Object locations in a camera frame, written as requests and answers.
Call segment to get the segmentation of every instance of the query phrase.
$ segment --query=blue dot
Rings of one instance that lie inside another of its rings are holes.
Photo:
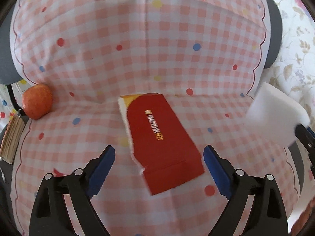
[[[81,118],[75,118],[72,122],[73,125],[78,125],[81,121]]]
[[[200,43],[195,43],[194,46],[193,46],[193,48],[194,48],[194,51],[200,50],[200,49],[201,49]]]

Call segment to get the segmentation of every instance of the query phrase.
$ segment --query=polka dot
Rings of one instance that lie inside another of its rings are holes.
[[[44,138],[44,132],[40,133],[40,135],[38,136],[39,140],[42,140]]]
[[[57,40],[57,45],[58,45],[59,47],[64,46],[64,45],[65,45],[65,40],[64,40],[63,38],[59,38],[59,39]]]
[[[153,0],[152,1],[152,6],[157,8],[157,9],[159,9],[159,8],[161,8],[163,6],[163,4],[162,4],[161,0]]]
[[[194,51],[199,51],[201,49],[200,43],[195,43],[193,46]]]
[[[194,94],[192,89],[187,89],[186,90],[187,95],[192,96]]]
[[[248,13],[249,13],[249,12],[248,12],[248,10],[247,10],[247,9],[244,9],[244,10],[243,10],[243,15],[247,16],[247,15],[248,15]]]
[[[248,161],[249,161],[249,162],[253,162],[254,159],[253,159],[252,157],[248,157]]]
[[[81,118],[75,118],[72,122],[73,125],[78,125],[81,121]]]
[[[119,144],[120,144],[122,147],[128,147],[128,146],[129,146],[128,138],[127,138],[127,137],[121,137],[121,138],[119,139]]]
[[[207,185],[204,188],[204,192],[206,193],[207,196],[213,196],[215,194],[215,187],[212,185]]]
[[[24,181],[20,181],[20,187],[21,188],[26,188],[27,187],[27,183],[25,183]]]
[[[156,76],[153,77],[153,80],[155,80],[155,81],[160,81],[160,80],[161,80],[161,76],[156,75]]]

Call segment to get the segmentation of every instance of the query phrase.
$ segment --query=yellow dot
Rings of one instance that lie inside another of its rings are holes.
[[[23,181],[20,181],[20,187],[21,188],[26,188],[27,187],[27,184]]]
[[[243,15],[245,15],[245,16],[248,15],[248,10],[247,10],[247,9],[244,9],[244,10],[243,10]]]
[[[160,80],[161,80],[161,76],[156,75],[156,76],[153,77],[153,79],[154,79],[155,81],[160,81]]]
[[[161,0],[153,0],[152,5],[153,5],[153,7],[159,9],[162,7],[163,4],[162,4]]]
[[[119,139],[119,144],[123,147],[128,147],[129,146],[129,141],[127,137],[121,137]]]

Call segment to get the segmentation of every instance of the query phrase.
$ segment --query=blue gripper pad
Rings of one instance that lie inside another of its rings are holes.
[[[115,161],[115,149],[110,147],[102,157],[99,165],[95,168],[89,178],[89,186],[86,190],[86,195],[91,199],[97,195],[102,188],[102,185]]]
[[[204,149],[204,162],[215,181],[215,184],[221,195],[225,196],[228,200],[232,196],[231,180],[224,168],[218,161],[217,156],[214,154],[214,149],[206,146]]]

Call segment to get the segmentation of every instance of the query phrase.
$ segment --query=stack of paper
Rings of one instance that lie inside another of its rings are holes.
[[[7,129],[0,147],[0,157],[7,163],[12,164],[16,149],[19,144],[25,123],[21,118],[19,111],[13,116],[12,120],[8,123]]]

